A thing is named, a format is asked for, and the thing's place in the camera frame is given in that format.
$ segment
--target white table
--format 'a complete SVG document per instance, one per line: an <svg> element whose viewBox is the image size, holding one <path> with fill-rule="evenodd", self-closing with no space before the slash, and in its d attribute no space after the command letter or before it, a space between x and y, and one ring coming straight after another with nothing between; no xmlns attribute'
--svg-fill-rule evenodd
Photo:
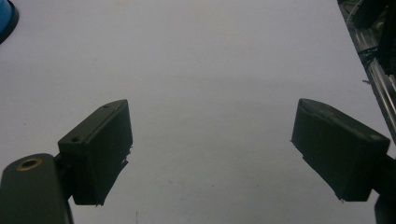
<svg viewBox="0 0 396 224"><path fill-rule="evenodd" d="M290 143L299 98L390 138L335 0L13 3L1 170L130 104L131 163L105 206L72 206L76 223L375 223L375 192L341 203Z"/></svg>

